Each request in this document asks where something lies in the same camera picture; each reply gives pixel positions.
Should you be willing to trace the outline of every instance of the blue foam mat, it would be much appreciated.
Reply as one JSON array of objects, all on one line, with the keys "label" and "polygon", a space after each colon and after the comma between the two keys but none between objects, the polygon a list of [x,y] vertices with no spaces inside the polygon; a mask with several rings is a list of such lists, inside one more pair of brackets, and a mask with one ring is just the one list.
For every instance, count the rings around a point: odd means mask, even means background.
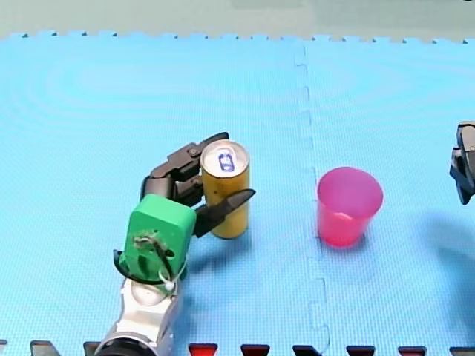
[{"label": "blue foam mat", "polygon": [[[223,130],[252,155],[251,228],[193,242],[176,355],[473,343],[475,225],[448,176],[456,124],[475,111],[471,41],[51,34],[0,42],[5,355],[101,339],[141,179]],[[343,254],[314,233],[315,179],[338,165],[385,192],[366,243]]]}]

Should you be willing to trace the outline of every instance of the yellow can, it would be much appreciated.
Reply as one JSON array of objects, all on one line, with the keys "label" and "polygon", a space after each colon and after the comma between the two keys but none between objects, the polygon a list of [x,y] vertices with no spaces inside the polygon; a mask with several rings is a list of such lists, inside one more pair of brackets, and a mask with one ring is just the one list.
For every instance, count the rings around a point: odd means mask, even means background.
[{"label": "yellow can", "polygon": [[[249,188],[249,154],[228,139],[207,145],[201,154],[201,176],[207,205],[216,205],[236,191]],[[249,201],[230,213],[212,230],[215,236],[234,239],[249,225]]]}]

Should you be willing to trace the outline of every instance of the pink plastic cup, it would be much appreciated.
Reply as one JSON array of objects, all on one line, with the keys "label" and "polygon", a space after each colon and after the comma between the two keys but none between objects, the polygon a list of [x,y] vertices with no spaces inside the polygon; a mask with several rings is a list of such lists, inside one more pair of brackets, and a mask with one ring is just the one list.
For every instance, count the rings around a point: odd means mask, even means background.
[{"label": "pink plastic cup", "polygon": [[346,248],[363,236],[383,203],[379,183],[359,169],[342,167],[318,182],[318,236],[328,245]]}]

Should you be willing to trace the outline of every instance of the gray background wall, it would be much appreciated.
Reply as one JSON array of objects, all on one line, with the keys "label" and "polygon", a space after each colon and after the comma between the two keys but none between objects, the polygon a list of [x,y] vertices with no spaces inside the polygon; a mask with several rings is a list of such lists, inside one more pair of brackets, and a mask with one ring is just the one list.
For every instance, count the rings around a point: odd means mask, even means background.
[{"label": "gray background wall", "polygon": [[0,0],[0,37],[55,30],[178,35],[265,33],[475,37],[475,1],[466,0]]}]

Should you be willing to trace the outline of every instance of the can lid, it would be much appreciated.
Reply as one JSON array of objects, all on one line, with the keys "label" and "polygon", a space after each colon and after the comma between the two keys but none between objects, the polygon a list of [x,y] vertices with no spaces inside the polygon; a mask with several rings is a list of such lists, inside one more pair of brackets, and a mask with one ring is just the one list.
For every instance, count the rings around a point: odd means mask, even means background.
[{"label": "can lid", "polygon": [[200,161],[201,167],[212,176],[231,178],[247,169],[249,155],[238,143],[220,139],[203,149]]}]

